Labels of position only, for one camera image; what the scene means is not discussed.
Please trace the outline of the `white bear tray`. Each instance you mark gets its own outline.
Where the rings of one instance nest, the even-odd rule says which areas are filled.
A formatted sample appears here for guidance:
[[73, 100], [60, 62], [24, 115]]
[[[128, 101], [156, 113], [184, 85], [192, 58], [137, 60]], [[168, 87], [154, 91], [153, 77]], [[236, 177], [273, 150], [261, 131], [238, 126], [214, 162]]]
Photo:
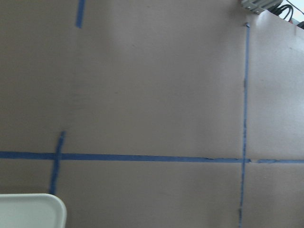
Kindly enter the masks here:
[[51, 194], [1, 194], [2, 228], [64, 228], [67, 209], [63, 201]]

